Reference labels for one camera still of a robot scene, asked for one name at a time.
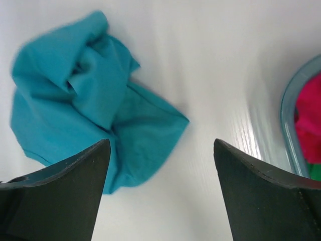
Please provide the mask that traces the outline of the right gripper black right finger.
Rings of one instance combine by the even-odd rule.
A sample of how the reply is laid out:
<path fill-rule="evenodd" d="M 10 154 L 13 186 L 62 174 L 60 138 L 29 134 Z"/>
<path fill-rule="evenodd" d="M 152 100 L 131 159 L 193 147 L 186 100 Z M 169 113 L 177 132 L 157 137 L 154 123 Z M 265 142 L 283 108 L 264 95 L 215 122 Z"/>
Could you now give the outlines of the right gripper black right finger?
<path fill-rule="evenodd" d="M 320 240 L 320 181 L 215 139 L 214 161 L 233 240 Z"/>

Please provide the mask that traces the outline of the teal t-shirt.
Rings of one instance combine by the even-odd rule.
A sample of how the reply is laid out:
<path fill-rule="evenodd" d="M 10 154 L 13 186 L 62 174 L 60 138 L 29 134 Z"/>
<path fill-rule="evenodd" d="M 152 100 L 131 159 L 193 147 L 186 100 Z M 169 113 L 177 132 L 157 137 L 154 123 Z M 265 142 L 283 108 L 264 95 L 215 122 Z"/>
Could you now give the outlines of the teal t-shirt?
<path fill-rule="evenodd" d="M 26 156 L 49 166 L 111 145 L 105 194 L 147 181 L 189 120 L 131 81 L 139 63 L 108 34 L 101 11 L 26 43 L 16 56 L 11 128 Z"/>

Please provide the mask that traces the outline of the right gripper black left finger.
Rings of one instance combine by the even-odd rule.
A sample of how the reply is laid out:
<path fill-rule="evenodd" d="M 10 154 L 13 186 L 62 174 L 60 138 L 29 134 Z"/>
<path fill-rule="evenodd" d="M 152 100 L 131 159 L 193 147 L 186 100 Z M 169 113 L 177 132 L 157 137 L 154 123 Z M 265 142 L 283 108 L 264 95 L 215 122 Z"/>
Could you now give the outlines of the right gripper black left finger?
<path fill-rule="evenodd" d="M 110 159 L 101 140 L 1 184 L 1 240 L 91 240 Z"/>

